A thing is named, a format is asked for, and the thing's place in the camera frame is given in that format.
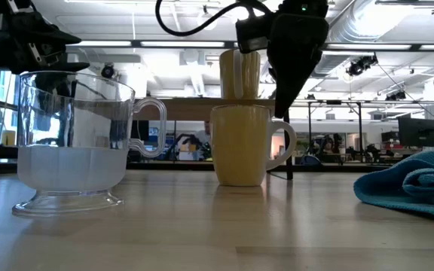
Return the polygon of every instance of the desk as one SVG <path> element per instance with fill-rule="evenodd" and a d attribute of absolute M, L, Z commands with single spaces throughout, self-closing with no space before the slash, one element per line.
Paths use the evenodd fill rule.
<path fill-rule="evenodd" d="M 434 221 L 362 204 L 359 176 L 242 188 L 214 172 L 128 171 L 124 206 L 60 218 L 13 216 L 33 190 L 0 176 L 0 270 L 434 270 Z"/>

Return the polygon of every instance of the yellow mug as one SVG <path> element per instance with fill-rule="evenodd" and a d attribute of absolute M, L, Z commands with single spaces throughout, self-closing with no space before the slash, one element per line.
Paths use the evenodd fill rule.
<path fill-rule="evenodd" d="M 222 185 L 261 185 L 266 170 L 291 157 L 297 142 L 293 128 L 272 121 L 270 109 L 262 106 L 219 106 L 211 111 L 210 122 L 214 169 Z M 289 147 L 282 156 L 270 160 L 270 142 L 278 129 L 289 134 Z"/>
<path fill-rule="evenodd" d="M 261 56 L 227 50 L 219 57 L 220 85 L 223 99 L 257 99 Z"/>

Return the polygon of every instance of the towel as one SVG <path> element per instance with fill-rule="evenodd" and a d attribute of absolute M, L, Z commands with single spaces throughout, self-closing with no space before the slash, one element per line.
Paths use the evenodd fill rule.
<path fill-rule="evenodd" d="M 434 151 L 362 176 L 354 183 L 354 193 L 368 204 L 434 216 Z"/>

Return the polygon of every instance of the cup handle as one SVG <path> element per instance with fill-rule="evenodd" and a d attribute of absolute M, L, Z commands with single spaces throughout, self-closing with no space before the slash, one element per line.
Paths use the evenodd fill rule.
<path fill-rule="evenodd" d="M 270 123 L 268 135 L 269 135 L 269 141 L 272 142 L 272 135 L 278 130 L 278 129 L 284 129 L 289 134 L 289 146 L 286 149 L 286 152 L 279 156 L 275 160 L 269 159 L 266 162 L 266 170 L 273 169 L 277 167 L 278 165 L 284 163 L 289 157 L 291 157 L 292 152 L 295 150 L 295 145 L 298 140 L 298 138 L 295 136 L 294 129 L 288 124 L 283 121 L 273 121 Z"/>
<path fill-rule="evenodd" d="M 133 105 L 133 113 L 138 113 L 147 105 L 153 105 L 160 112 L 160 130 L 158 131 L 158 146 L 155 151 L 147 151 L 145 144 L 140 139 L 130 139 L 130 149 L 139 151 L 144 157 L 157 157 L 164 152 L 165 138 L 167 135 L 167 108 L 156 98 L 144 98 Z"/>
<path fill-rule="evenodd" d="M 234 95 L 236 99 L 244 97 L 242 85 L 242 54 L 239 50 L 234 50 Z"/>

